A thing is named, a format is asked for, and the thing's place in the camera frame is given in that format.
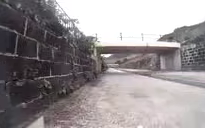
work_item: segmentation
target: concrete bridge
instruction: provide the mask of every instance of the concrete bridge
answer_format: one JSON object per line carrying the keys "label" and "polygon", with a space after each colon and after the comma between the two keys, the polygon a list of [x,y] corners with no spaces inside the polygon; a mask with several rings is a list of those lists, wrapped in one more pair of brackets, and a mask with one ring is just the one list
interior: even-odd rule
{"label": "concrete bridge", "polygon": [[101,54],[157,53],[161,70],[181,70],[180,43],[178,42],[99,42]]}

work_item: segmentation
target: hillside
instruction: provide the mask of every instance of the hillside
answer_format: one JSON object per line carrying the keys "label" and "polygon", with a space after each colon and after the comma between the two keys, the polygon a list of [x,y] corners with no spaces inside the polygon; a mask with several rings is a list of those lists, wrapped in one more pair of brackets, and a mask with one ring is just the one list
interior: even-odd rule
{"label": "hillside", "polygon": [[205,39],[205,21],[196,25],[177,28],[173,33],[161,37],[159,41],[185,43],[194,41],[198,37]]}

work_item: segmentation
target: stone wall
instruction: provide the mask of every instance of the stone wall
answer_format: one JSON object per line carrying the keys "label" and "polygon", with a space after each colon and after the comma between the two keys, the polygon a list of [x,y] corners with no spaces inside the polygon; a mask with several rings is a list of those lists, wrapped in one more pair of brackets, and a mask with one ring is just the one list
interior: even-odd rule
{"label": "stone wall", "polygon": [[182,44],[181,60],[183,70],[205,70],[205,38]]}
{"label": "stone wall", "polygon": [[0,0],[1,128],[27,125],[92,77],[86,37],[47,2]]}

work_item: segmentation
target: bridge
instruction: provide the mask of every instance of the bridge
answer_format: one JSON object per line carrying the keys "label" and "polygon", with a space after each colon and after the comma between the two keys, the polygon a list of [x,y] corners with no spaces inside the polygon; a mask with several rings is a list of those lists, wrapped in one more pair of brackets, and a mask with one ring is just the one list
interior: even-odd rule
{"label": "bridge", "polygon": [[157,53],[161,70],[181,70],[180,47],[178,42],[115,41],[98,42],[97,49],[101,54]]}

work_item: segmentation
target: bridge railing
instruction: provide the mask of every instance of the bridge railing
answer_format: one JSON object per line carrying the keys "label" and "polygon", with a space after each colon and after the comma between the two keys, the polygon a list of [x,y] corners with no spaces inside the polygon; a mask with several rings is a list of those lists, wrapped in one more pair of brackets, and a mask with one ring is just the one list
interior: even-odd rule
{"label": "bridge railing", "polygon": [[95,34],[94,37],[98,39],[98,41],[106,38],[112,38],[120,41],[125,41],[125,40],[138,40],[138,41],[157,41],[162,37],[161,34],[145,34],[141,33],[138,36],[128,36],[124,35],[123,33],[120,33],[119,36],[113,36],[113,37],[103,37],[103,36],[98,36],[98,34]]}

